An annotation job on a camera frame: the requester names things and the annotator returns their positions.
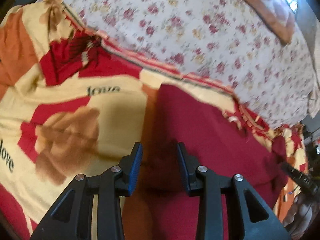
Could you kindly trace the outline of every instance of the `maroon fabric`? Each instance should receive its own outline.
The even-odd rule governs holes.
[[[284,138],[276,139],[270,153],[219,109],[171,85],[161,86],[156,109],[153,145],[141,178],[149,192],[145,200],[153,217],[153,239],[194,240],[196,235],[199,199],[183,192],[177,142],[184,142],[189,154],[217,174],[242,174],[274,206],[287,182],[278,165],[286,158]]]

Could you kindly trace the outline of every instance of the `white floral sheet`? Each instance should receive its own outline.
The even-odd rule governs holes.
[[[282,46],[243,0],[63,0],[129,49],[221,80],[272,128],[302,120],[314,85],[296,26]]]

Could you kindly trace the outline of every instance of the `metal screw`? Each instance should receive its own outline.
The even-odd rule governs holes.
[[[84,179],[84,175],[83,174],[78,174],[76,175],[76,180],[80,181]]]
[[[241,174],[236,174],[235,175],[235,180],[237,181],[243,181],[243,176]]]
[[[200,172],[206,172],[208,170],[208,168],[206,166],[199,166],[198,167],[198,171]]]
[[[119,166],[113,166],[113,167],[111,168],[111,171],[112,171],[112,172],[119,172],[119,171],[121,171],[121,167],[119,167]]]

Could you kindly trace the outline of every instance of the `floral bedsheet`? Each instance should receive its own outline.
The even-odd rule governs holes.
[[[272,128],[307,115],[311,55],[296,25],[282,46],[243,0],[64,0],[121,46],[231,85]]]

